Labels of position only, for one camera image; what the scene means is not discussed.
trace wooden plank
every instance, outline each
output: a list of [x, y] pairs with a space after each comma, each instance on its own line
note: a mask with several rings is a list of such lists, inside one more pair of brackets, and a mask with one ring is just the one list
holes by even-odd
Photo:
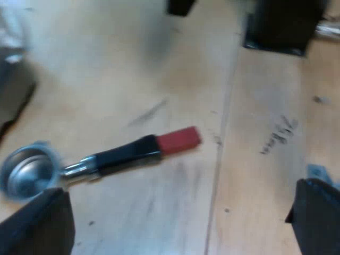
[[[234, 77], [224, 152], [211, 224], [209, 254], [296, 254], [290, 225], [284, 223], [295, 182], [304, 174], [301, 129], [302, 59], [240, 49]], [[282, 117], [299, 121], [274, 138]]]
[[[189, 125], [204, 141], [160, 165], [71, 186], [73, 254], [203, 254], [239, 42], [236, 2], [200, 0], [180, 19], [159, 0], [27, 1], [40, 82], [0, 160], [48, 140], [70, 164]], [[0, 205], [1, 220], [19, 208]]]
[[[307, 163], [340, 176], [339, 59], [338, 45], [324, 41], [315, 41], [306, 59], [240, 49], [209, 254], [300, 254], [284, 223], [296, 181], [306, 177]], [[298, 121], [294, 135], [278, 131], [277, 124], [292, 130], [282, 116]], [[286, 144], [274, 138], [266, 145], [272, 133]]]

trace black plastic piece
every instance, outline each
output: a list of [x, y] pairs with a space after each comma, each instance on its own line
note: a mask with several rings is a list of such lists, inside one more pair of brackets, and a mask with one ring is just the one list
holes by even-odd
[[0, 224], [0, 254], [69, 255], [74, 236], [69, 194], [48, 189]]
[[258, 0], [243, 46], [304, 56], [329, 0]]
[[147, 135], [135, 142], [95, 154], [101, 176], [116, 173], [128, 167], [159, 162], [162, 152], [155, 135]]
[[303, 255], [340, 254], [340, 192], [319, 179], [298, 180], [287, 216]]
[[167, 14], [187, 16], [196, 0], [167, 0]]

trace scratch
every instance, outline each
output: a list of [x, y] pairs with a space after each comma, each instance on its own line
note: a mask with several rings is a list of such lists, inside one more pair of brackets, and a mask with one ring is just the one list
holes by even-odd
[[92, 255], [96, 254], [98, 248], [100, 247], [101, 243], [103, 242], [102, 239], [99, 240], [99, 242], [96, 244], [96, 246], [94, 247], [93, 251], [92, 251]]
[[167, 98], [164, 98], [161, 102], [156, 104], [153, 108], [147, 110], [145, 113], [141, 114], [139, 117], [132, 120], [127, 126], [143, 124], [143, 123], [149, 121], [150, 119], [153, 118], [153, 116], [160, 109], [162, 109], [167, 104], [167, 102], [168, 102]]

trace black object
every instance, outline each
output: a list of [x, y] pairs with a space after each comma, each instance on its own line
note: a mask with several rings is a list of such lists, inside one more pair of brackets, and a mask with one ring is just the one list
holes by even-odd
[[69, 255], [74, 235], [69, 194], [48, 189], [0, 224], [0, 254]]
[[243, 46], [304, 56], [329, 0], [258, 0]]
[[298, 180], [286, 222], [303, 255], [340, 254], [340, 192], [326, 182]]
[[0, 61], [0, 139], [20, 116], [36, 83], [33, 70], [25, 59], [15, 63]]
[[187, 16], [196, 0], [167, 0], [167, 14]]
[[157, 163], [162, 159], [162, 152], [156, 136], [151, 134], [94, 156], [99, 174], [105, 176], [128, 167]]

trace pencil mark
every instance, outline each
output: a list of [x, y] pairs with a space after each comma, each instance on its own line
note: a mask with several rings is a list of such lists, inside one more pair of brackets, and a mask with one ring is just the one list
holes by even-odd
[[145, 113], [141, 114], [139, 117], [136, 119], [132, 120], [127, 126], [132, 126], [132, 125], [138, 125], [138, 124], [143, 124], [150, 119], [153, 118], [153, 116], [160, 110], [162, 109], [166, 104], [168, 100], [167, 98], [164, 98], [161, 102], [156, 104], [153, 108], [147, 110]]
[[25, 11], [34, 12], [36, 9], [32, 7], [24, 8]]
[[287, 144], [287, 136], [290, 138], [294, 136], [293, 130], [295, 130], [298, 126], [298, 121], [293, 119], [291, 122], [284, 116], [281, 115], [281, 119], [283, 124], [286, 127], [282, 127], [281, 125], [276, 124], [275, 125], [275, 132], [271, 133], [271, 136], [269, 138], [269, 142], [265, 144], [263, 147], [262, 151], [260, 152], [261, 154], [268, 154], [270, 153], [270, 149], [272, 149], [276, 143], [280, 143], [282, 145]]

